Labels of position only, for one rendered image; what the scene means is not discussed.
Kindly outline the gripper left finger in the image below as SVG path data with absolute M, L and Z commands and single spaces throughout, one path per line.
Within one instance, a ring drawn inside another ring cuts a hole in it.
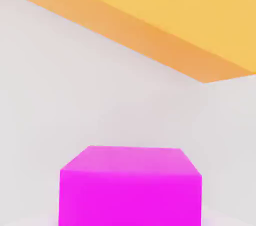
M 59 226 L 58 222 L 50 217 L 26 218 L 17 223 L 17 226 Z

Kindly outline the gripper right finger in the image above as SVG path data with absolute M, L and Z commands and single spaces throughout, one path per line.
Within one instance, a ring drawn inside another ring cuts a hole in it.
M 202 208 L 201 226 L 253 226 L 239 219 L 229 217 L 221 212 Z

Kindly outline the small magenta cube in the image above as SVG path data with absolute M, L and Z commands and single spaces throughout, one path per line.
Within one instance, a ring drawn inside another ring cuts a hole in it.
M 178 148 L 89 146 L 60 170 L 58 226 L 201 226 L 202 175 Z

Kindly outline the large orange box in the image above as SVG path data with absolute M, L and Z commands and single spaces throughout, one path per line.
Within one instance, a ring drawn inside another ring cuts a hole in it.
M 28 0 L 202 83 L 256 75 L 256 0 Z

